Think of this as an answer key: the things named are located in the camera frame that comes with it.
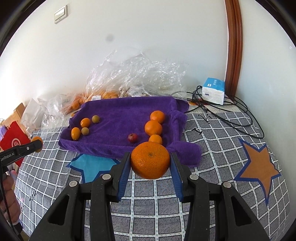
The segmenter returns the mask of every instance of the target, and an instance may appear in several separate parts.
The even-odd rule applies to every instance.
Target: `blue gripper pad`
[[[179,199],[179,201],[183,201],[183,186],[182,186],[182,181],[181,177],[177,168],[177,165],[174,161],[174,158],[172,157],[172,154],[170,154],[170,173],[172,175],[172,180],[176,192],[176,196]]]
[[[128,176],[131,170],[131,155],[128,155],[128,158],[124,164],[119,182],[118,182],[118,200],[121,201],[121,198],[124,196],[126,191],[126,184],[128,183]]]

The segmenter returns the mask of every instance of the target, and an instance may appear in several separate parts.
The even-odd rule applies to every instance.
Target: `checkered tablecloth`
[[[246,124],[250,119],[241,112],[220,113],[221,117]],[[273,180],[268,206],[257,182],[234,181],[233,178],[247,161],[238,138],[260,148],[264,140],[241,135],[236,130],[207,114],[188,114],[181,139],[197,143],[202,149],[198,167],[191,168],[211,183],[230,181],[251,207],[271,240],[279,240],[285,233],[289,214],[289,196],[285,179]],[[248,133],[259,133],[255,126],[244,128]],[[40,153],[25,158],[17,179],[15,193],[22,206],[21,220],[24,231],[30,235],[44,213],[70,181],[81,182],[81,173],[67,167],[77,155],[58,146],[62,128],[56,129],[44,141]],[[272,162],[281,172],[278,160],[268,148]],[[210,240],[215,239],[214,203],[210,202]],[[85,214],[85,240],[89,240],[90,203]],[[183,240],[188,220],[189,204],[176,198],[168,170],[157,180],[146,180],[134,172],[129,175],[125,196],[120,203],[111,204],[116,240],[124,241],[174,241]]]

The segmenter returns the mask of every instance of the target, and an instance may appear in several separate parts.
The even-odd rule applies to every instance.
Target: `white wall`
[[[277,21],[254,0],[240,0],[243,58],[237,95],[262,126],[286,178],[296,215],[296,48]]]
[[[65,4],[69,16],[55,25],[54,12]],[[82,90],[91,69],[119,47],[185,59],[191,87],[209,76],[224,79],[227,45],[221,0],[45,1],[0,57],[1,89],[7,89],[0,118],[32,97]]]

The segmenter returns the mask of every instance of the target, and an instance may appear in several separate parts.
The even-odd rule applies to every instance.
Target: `switch plate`
[[[68,6],[65,5],[64,7],[60,8],[54,13],[54,23],[57,24],[62,19],[68,17]]]

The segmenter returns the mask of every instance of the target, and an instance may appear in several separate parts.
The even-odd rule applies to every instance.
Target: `metal screw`
[[[69,183],[69,186],[70,187],[75,187],[77,185],[77,182],[76,181],[71,181],[70,183]]]
[[[231,183],[230,182],[224,182],[223,186],[226,188],[231,188]]]
[[[191,180],[197,180],[198,179],[198,175],[196,175],[196,174],[191,174],[189,177],[190,177]]]
[[[102,179],[103,180],[109,180],[111,178],[111,175],[110,174],[104,174],[103,176],[102,176]]]

